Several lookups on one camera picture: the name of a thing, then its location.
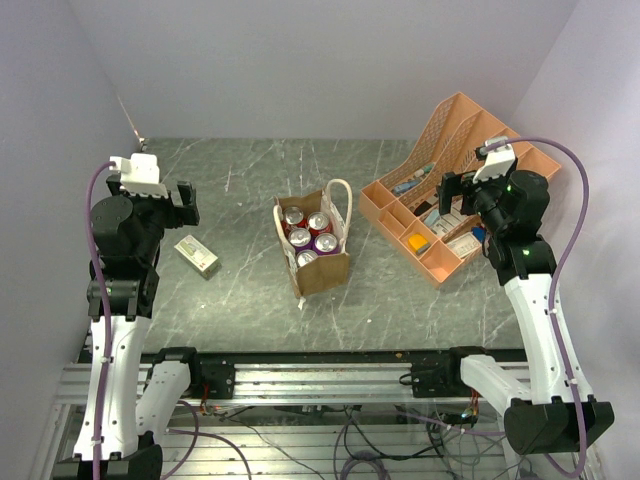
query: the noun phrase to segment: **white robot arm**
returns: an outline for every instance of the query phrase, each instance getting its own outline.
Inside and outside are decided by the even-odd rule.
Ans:
[[[453,197],[462,195],[462,213],[482,218],[488,232],[483,250],[515,310],[531,383],[523,384],[492,357],[478,354],[461,359],[460,378],[504,416],[505,433],[517,453],[577,451],[580,435],[572,387],[577,387],[589,444],[613,423],[613,410],[610,403],[595,400],[555,292],[550,311],[556,261],[537,233],[549,203],[547,181],[537,173],[516,170],[516,155],[507,142],[506,137],[492,138],[478,148],[476,154],[485,164],[477,171],[444,174],[438,187],[439,209],[440,214],[449,213]]]

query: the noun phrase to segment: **gray marble surface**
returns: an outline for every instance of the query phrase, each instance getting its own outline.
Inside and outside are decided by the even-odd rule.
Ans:
[[[146,352],[520,347],[515,315],[484,258],[435,290],[357,211],[360,190],[399,165],[408,141],[149,139],[161,174],[197,188],[198,227],[168,230]],[[273,196],[332,178],[354,191],[346,285],[294,297],[273,225]],[[345,197],[336,204],[345,208]],[[208,281],[173,249],[193,234],[222,267]]]

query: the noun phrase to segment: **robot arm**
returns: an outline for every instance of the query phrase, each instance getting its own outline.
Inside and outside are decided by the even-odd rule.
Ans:
[[[147,388],[137,401],[140,355],[151,326],[158,285],[155,269],[166,228],[197,225],[196,192],[178,182],[179,199],[159,182],[154,155],[112,157],[120,174],[107,179],[112,194],[91,210],[92,232],[99,250],[111,307],[111,339],[106,338],[103,300],[93,267],[87,290],[93,343],[89,395],[74,457],[58,463],[55,480],[89,480],[94,457],[94,415],[102,362],[108,361],[104,396],[100,463],[104,478],[160,478],[158,445],[178,399],[200,385],[200,362],[193,348],[162,350]],[[110,358],[105,346],[111,341]]]
[[[506,137],[487,140],[485,146]],[[462,196],[462,213],[480,215],[487,228],[486,256],[516,312],[529,363],[531,383],[524,385],[487,355],[460,362],[462,382],[477,390],[504,416],[513,449],[521,454],[573,452],[578,449],[576,409],[548,310],[556,261],[538,234],[549,203],[544,177],[516,170],[511,145],[483,153],[475,172],[446,173],[438,187],[440,214],[449,213],[453,197]],[[569,338],[559,296],[555,314],[574,370],[588,432],[596,440],[612,423],[608,402],[597,402]]]

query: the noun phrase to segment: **brown paper bag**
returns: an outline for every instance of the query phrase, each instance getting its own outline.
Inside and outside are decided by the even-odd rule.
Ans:
[[[342,185],[347,190],[347,220],[342,219],[340,212],[331,201],[331,188]],[[346,251],[347,235],[351,223],[353,194],[347,182],[340,179],[329,181],[322,190],[317,190],[305,197],[276,197],[273,207],[273,220],[280,239],[291,286],[296,298],[323,292],[347,282],[349,274],[349,254]],[[296,252],[289,243],[282,230],[282,212],[289,207],[298,207],[305,217],[314,212],[323,212],[329,216],[333,234],[338,239],[340,252],[333,255],[322,255],[309,262],[304,267],[298,267]]]

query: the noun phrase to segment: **white box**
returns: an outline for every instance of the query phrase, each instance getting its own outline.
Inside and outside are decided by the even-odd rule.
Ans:
[[[454,238],[447,243],[453,253],[455,253],[461,260],[468,257],[478,248],[482,247],[478,239],[471,232],[467,232],[464,235],[460,235],[458,238]]]
[[[204,278],[211,277],[211,274],[218,267],[218,257],[192,235],[184,237],[174,248]]]

